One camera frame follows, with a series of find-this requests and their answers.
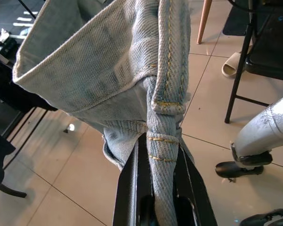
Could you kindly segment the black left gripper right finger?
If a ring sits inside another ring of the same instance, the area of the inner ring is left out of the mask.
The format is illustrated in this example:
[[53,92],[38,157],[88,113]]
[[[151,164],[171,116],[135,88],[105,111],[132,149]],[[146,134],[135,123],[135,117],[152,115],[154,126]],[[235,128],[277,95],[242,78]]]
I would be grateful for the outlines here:
[[205,183],[181,145],[174,170],[173,195],[179,226],[217,225]]

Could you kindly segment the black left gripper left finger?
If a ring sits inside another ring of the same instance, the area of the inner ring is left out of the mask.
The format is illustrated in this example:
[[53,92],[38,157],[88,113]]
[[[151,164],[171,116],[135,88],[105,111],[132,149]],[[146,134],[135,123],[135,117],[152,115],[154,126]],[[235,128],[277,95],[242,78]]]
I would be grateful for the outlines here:
[[153,185],[145,133],[136,141],[119,176],[112,225],[156,225]]

